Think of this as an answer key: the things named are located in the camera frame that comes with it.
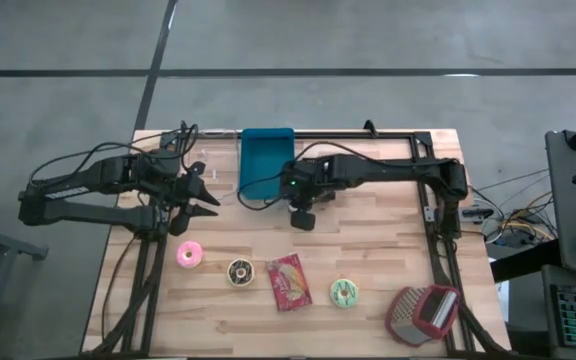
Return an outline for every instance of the gray concrete floor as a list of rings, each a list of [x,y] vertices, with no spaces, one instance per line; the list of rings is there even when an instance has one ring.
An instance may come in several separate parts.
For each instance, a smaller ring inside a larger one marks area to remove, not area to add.
[[[165,6],[0,0],[0,69],[148,68]],[[576,67],[576,0],[182,0],[162,64],[336,66]],[[0,232],[50,246],[45,262],[16,264],[0,311],[0,358],[77,353],[108,227],[25,227],[16,194],[43,161],[128,140],[144,83],[0,79]],[[457,128],[479,187],[547,166],[545,132],[576,129],[576,77],[160,79],[146,128],[181,119],[202,128],[357,128],[365,119]],[[531,180],[488,194],[501,202]],[[544,179],[505,209],[548,189]]]

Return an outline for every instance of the pink donut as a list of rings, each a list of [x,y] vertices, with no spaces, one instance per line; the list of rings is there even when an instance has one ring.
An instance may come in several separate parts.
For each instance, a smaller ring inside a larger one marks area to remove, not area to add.
[[[201,258],[204,256],[204,251],[201,245],[194,241],[186,241],[179,245],[177,249],[177,262],[181,267],[190,269],[199,265]]]

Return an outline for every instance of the wooden table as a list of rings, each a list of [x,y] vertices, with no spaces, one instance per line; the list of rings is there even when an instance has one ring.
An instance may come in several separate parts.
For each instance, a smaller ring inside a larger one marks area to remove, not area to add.
[[[430,131],[436,157],[463,161],[455,130]],[[157,131],[137,131],[135,138],[155,133]],[[298,140],[296,151],[312,141]],[[406,141],[336,142],[374,158],[411,156]],[[138,144],[150,150],[158,146],[159,138]],[[199,140],[190,154],[187,163],[204,161],[208,190],[217,198],[223,198],[220,207],[207,206],[217,211],[218,217],[192,219],[189,231],[168,239],[150,355],[445,354],[440,341],[417,349],[398,344],[383,325],[388,305],[402,287],[423,287],[433,282],[415,183],[371,183],[340,192],[334,202],[315,206],[316,228],[302,232],[290,226],[285,204],[252,212],[237,202],[232,194],[238,183],[236,144],[234,136],[233,140]],[[307,156],[337,152],[330,146],[316,146]],[[122,194],[118,204],[136,206],[136,194]],[[464,228],[477,230],[476,227]],[[113,228],[110,233],[84,350],[101,341],[101,305],[112,270],[130,239],[131,233],[123,228]],[[177,247],[187,240],[199,242],[205,250],[202,263],[189,270],[180,268],[175,260]],[[133,245],[129,250],[118,273],[108,304],[106,329],[118,320],[128,304],[137,247]],[[280,313],[276,310],[265,262],[292,252],[298,253],[301,259],[313,305]],[[509,348],[481,237],[464,234],[459,240],[457,257],[468,305],[495,340]],[[255,279],[246,288],[234,288],[226,280],[226,267],[237,258],[249,259],[255,266]],[[329,288],[339,278],[351,279],[359,286],[356,307],[344,310],[331,304]],[[137,328],[135,346],[141,339],[140,326]],[[454,333],[460,338],[459,331]]]

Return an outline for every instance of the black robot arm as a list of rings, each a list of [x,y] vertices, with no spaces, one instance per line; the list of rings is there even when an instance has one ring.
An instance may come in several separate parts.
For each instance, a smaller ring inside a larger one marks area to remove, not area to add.
[[[468,195],[466,172],[456,159],[373,160],[350,154],[290,161],[284,165],[280,193],[295,210],[293,226],[312,230],[312,204],[334,199],[334,192],[365,182],[420,181],[437,195],[437,230],[441,236],[460,237],[459,201]]]
[[[120,225],[135,234],[148,234],[165,229],[167,212],[179,208],[168,227],[170,234],[179,235],[186,231],[191,217],[217,215],[189,203],[191,198],[196,198],[219,205],[199,177],[204,168],[203,163],[197,162],[178,177],[179,157],[163,149],[106,158],[83,171],[30,181],[19,194],[19,219],[26,225],[47,225],[60,220]],[[65,200],[90,192],[119,194],[133,190],[156,201],[124,209]]]

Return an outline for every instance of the snack package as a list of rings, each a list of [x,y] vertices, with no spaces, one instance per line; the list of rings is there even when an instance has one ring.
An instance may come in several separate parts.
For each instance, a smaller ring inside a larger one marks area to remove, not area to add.
[[[310,290],[297,254],[269,261],[266,264],[277,310],[289,311],[312,304]]]

